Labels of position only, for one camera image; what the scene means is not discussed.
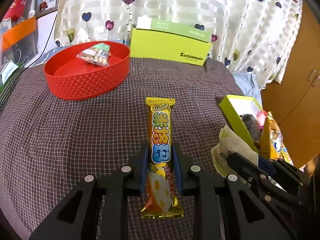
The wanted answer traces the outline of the red gift box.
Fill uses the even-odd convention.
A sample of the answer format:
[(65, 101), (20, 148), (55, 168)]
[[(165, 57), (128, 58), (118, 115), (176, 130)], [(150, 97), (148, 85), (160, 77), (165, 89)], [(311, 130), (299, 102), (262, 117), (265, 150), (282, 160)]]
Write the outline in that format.
[(4, 15), (3, 20), (11, 19), (12, 22), (16, 22), (23, 16), (28, 1), (29, 0), (14, 0), (7, 13)]

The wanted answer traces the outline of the yellow rice bar wrapper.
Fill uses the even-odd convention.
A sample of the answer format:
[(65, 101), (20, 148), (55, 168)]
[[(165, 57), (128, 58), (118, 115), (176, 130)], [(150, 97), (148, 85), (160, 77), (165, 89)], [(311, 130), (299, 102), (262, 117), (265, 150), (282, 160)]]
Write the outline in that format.
[(149, 111), (148, 198), (141, 211), (143, 218), (183, 217), (184, 211), (175, 194), (173, 173), (172, 98), (147, 97)]

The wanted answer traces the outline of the dark printed snack packet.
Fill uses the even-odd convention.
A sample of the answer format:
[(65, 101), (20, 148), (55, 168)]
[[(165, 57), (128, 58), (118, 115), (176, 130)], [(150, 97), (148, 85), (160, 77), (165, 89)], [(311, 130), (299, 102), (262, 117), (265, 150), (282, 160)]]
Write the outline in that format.
[(255, 144), (259, 144), (261, 137), (260, 124), (257, 119), (251, 114), (240, 115), (243, 123), (245, 124), (249, 134)]

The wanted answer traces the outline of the red woven plastic basket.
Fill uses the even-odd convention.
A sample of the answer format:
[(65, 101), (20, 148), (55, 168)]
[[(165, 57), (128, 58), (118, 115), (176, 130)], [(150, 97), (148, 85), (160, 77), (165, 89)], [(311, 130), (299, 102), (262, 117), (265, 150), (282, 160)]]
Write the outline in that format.
[(108, 66), (98, 66), (77, 57), (99, 41), (70, 46), (52, 56), (44, 65), (44, 75), (53, 95), (63, 100), (85, 100), (117, 88), (127, 77), (130, 68), (128, 46), (111, 41)]

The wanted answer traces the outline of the green box lid upright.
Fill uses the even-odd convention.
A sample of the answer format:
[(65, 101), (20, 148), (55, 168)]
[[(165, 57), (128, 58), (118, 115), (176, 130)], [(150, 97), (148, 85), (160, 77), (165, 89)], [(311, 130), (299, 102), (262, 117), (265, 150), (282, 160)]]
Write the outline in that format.
[(131, 31), (131, 56), (203, 66), (211, 47), (204, 26), (191, 27), (146, 16), (137, 18)]

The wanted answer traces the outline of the yellow blue biscuit bag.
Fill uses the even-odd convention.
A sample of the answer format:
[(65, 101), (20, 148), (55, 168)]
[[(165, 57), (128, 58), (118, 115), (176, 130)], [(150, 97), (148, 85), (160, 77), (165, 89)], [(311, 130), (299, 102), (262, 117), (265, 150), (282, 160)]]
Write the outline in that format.
[(293, 165), (289, 152), (283, 143), (281, 130), (273, 118), (272, 112), (267, 112), (259, 146), (260, 155), (263, 158), (273, 160), (281, 159)]

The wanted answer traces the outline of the blue grey garment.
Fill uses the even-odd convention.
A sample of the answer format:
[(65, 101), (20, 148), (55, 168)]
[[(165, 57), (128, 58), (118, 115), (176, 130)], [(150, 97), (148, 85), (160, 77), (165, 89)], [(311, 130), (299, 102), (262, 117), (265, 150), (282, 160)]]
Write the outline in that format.
[(260, 88), (255, 76), (250, 73), (233, 73), (236, 84), (245, 96), (255, 98), (260, 106), (263, 106)]

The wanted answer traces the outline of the green open snack box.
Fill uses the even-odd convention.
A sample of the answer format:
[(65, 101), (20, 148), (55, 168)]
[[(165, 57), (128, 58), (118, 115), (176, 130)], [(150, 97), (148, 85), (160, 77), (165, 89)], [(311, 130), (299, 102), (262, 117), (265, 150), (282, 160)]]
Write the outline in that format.
[(248, 144), (248, 146), (260, 154), (259, 144), (255, 144), (243, 123), (240, 115), (251, 114), (260, 124), (261, 134), (264, 127), (267, 112), (263, 110), (255, 98), (239, 95), (227, 95), (219, 104), (223, 114), (227, 118), (232, 130)]

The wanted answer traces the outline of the cream green snack packet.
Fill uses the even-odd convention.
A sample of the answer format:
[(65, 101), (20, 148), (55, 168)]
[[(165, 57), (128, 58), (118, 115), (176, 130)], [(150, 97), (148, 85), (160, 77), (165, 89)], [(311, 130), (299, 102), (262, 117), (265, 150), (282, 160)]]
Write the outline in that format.
[(258, 166), (259, 155), (257, 152), (253, 151), (246, 142), (225, 125), (220, 129), (218, 144), (211, 149), (214, 167), (217, 173), (224, 178), (231, 173), (235, 174), (227, 164), (227, 158), (233, 153), (242, 155)]

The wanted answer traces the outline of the heart pattern curtain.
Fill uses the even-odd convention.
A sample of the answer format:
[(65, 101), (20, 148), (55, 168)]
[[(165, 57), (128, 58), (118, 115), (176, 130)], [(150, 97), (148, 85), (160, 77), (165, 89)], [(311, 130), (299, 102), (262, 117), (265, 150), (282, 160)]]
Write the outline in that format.
[(283, 80), (302, 12), (303, 0), (59, 0), (54, 40), (127, 41), (140, 16), (183, 23), (210, 33), (210, 57), (265, 88)]

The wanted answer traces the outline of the peanut snack bag in basket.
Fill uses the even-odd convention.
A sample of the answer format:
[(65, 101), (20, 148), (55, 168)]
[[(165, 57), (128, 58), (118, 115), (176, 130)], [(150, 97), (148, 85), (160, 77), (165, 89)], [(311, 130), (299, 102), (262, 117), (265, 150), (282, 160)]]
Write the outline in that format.
[(104, 43), (99, 43), (83, 50), (76, 56), (76, 58), (97, 66), (107, 67), (109, 65), (110, 56), (110, 46)]

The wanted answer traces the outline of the orange storage bin lid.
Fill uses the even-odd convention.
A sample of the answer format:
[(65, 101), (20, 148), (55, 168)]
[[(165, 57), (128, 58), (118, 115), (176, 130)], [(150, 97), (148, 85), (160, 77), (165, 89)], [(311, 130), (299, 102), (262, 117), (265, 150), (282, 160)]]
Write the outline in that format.
[(36, 18), (29, 18), (2, 34), (2, 50), (5, 51), (36, 30)]

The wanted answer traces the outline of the wooden wardrobe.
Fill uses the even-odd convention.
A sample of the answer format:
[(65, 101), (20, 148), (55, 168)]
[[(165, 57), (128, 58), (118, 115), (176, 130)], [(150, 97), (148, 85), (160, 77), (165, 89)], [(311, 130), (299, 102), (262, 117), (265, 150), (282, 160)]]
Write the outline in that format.
[(307, 3), (281, 83), (261, 92), (297, 168), (319, 154), (319, 22)]

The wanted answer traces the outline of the checkered dark bed cloth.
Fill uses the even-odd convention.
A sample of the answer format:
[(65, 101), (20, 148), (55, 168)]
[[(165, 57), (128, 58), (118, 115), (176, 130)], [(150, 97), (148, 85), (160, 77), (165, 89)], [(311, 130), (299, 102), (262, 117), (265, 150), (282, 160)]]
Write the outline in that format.
[(147, 97), (175, 99), (173, 141), (215, 173), (210, 151), (228, 123), (219, 103), (241, 94), (233, 74), (213, 59), (199, 67), (132, 58), (119, 87), (83, 101), (58, 99), (43, 67), (30, 68), (1, 112), (1, 210), (28, 239), (84, 176), (124, 166), (148, 140)]

